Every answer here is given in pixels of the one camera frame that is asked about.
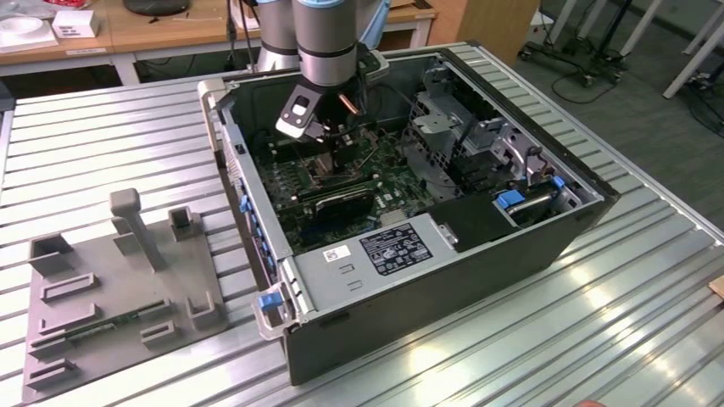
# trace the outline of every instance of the metal slotted table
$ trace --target metal slotted table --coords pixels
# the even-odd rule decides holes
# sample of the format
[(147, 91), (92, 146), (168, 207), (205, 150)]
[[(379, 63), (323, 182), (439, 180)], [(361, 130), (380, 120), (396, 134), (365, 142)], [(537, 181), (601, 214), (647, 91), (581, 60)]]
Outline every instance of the metal slotted table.
[(255, 283), (223, 195), (199, 78), (19, 102), (0, 164), (0, 405), (20, 404), (27, 240), (109, 234), (108, 191), (145, 222), (204, 216), (232, 328), (41, 405), (720, 405), (721, 232), (481, 48), (449, 46), (623, 198), (541, 273), (300, 387), (257, 335)]

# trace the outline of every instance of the motherboard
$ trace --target motherboard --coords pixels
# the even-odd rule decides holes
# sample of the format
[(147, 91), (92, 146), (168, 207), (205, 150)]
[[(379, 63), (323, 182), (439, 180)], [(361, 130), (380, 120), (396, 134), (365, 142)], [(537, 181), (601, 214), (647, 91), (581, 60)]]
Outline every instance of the motherboard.
[(265, 142), (259, 175), (295, 253), (391, 225), (435, 203), (407, 165), (400, 137), (360, 129), (333, 146)]

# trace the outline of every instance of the barcode label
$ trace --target barcode label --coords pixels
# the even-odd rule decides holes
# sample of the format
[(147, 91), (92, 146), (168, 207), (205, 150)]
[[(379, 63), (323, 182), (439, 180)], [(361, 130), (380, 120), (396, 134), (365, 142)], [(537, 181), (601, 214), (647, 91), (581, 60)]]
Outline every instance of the barcode label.
[(87, 48), (87, 49), (73, 49), (72, 51), (65, 51), (65, 55), (88, 55), (89, 53), (105, 53), (105, 48)]

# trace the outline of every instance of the label sticker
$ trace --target label sticker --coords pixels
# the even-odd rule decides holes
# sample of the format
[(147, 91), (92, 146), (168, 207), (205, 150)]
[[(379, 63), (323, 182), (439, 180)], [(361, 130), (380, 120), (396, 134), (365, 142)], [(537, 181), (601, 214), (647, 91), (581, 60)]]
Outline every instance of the label sticker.
[(65, 55), (88, 55), (89, 53), (105, 53), (105, 48), (73, 49), (65, 51)]
[(432, 259), (432, 253), (409, 223), (360, 239), (360, 243), (383, 276)]
[(349, 248), (345, 246), (339, 246), (324, 252), (327, 263), (333, 262), (335, 260), (344, 259), (349, 254)]

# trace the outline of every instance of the white box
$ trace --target white box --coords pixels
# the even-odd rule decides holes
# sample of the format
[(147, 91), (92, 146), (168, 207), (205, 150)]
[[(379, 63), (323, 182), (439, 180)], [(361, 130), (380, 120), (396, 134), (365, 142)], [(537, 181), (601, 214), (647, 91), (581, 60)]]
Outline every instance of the white box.
[(59, 38), (92, 38), (100, 24), (92, 10), (61, 10), (56, 13), (53, 31)]
[(531, 20), (525, 42), (535, 42), (543, 45), (547, 30), (548, 33), (553, 30), (553, 20), (543, 15), (540, 11), (536, 11), (533, 19)]
[(16, 53), (28, 49), (53, 47), (57, 45), (56, 36), (49, 28), (48, 21), (43, 21), (43, 27), (33, 33), (21, 36), (0, 34), (0, 53)]

